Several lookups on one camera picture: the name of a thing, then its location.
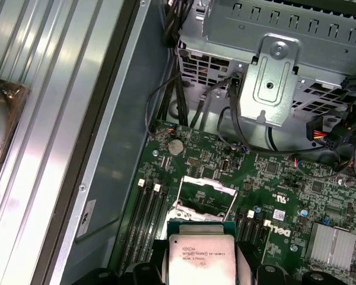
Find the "heatsink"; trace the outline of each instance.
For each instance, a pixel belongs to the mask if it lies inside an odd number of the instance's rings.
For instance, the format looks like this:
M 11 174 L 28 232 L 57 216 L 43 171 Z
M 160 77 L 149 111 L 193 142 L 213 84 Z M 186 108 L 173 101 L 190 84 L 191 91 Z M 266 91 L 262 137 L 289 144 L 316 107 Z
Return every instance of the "heatsink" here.
M 342 270 L 349 270 L 356 235 L 315 223 L 311 230 L 306 258 Z

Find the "corrugated metal panel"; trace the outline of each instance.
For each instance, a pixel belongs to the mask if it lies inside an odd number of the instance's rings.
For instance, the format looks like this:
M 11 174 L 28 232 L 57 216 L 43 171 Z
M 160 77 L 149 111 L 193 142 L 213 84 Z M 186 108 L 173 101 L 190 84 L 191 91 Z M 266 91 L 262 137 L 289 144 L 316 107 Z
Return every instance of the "corrugated metal panel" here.
M 123 0 L 1 0 L 0 78 L 31 94 L 0 176 L 0 284 L 28 284 Z

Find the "green circuit board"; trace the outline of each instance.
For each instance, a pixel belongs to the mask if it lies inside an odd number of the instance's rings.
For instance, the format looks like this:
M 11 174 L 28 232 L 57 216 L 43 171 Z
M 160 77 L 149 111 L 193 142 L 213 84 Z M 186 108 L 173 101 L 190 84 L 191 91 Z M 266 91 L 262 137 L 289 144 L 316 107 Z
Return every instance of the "green circuit board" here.
M 268 240 L 262 249 L 264 264 L 279 265 L 294 276 L 307 270 L 322 270 L 356 284 L 356 243 L 352 270 L 317 264 L 306 257 L 313 223 L 340 227 L 356 235 L 356 188 L 338 183 L 351 177 L 307 178 L 296 170 L 293 157 L 232 150 L 214 134 L 168 122 L 157 121 L 155 131 L 159 135 L 147 139 L 139 162 L 113 250 L 112 269 L 122 273 L 129 264 L 149 259 L 153 240 L 162 238 L 165 216 L 177 199 L 180 181 L 183 176 L 190 176 L 212 179 L 237 191 L 227 219 L 235 220 L 236 226 L 241 226 L 243 211 L 245 214 L 253 210 L 261 220 L 269 221 Z M 177 156 L 168 149 L 172 140 L 179 140 L 184 146 Z M 301 168 L 316 176 L 332 171 L 329 166 L 312 161 L 303 161 Z M 156 184 L 161 185 L 158 192 L 153 191 Z M 191 184 L 184 184 L 180 195 L 183 205 L 215 216 L 224 215 L 232 199 L 211 187 Z M 307 215 L 301 216 L 303 210 Z

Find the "motherboard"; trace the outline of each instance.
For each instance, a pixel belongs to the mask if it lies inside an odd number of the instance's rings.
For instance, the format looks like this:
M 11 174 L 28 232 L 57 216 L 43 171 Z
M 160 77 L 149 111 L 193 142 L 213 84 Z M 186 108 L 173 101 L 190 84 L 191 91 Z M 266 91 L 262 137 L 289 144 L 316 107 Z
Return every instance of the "motherboard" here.
M 157 121 L 147 139 L 110 267 L 119 274 L 148 261 L 169 219 L 234 221 L 236 238 L 258 249 L 263 264 L 300 277 L 308 270 L 356 284 L 356 188 L 347 174 L 304 176 L 296 157 L 264 156 L 214 134 Z M 302 160 L 326 176 L 332 168 Z

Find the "label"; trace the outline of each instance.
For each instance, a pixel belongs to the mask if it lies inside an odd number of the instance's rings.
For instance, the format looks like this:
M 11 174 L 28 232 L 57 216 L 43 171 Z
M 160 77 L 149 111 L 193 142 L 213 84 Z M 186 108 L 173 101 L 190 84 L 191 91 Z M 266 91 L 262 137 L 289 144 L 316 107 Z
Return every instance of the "label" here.
M 78 229 L 77 238 L 87 233 L 88 225 L 90 224 L 91 216 L 93 215 L 96 199 L 87 202 L 83 212 L 83 218 Z
M 274 209 L 273 219 L 284 221 L 285 220 L 285 211 L 281 211 L 279 209 Z

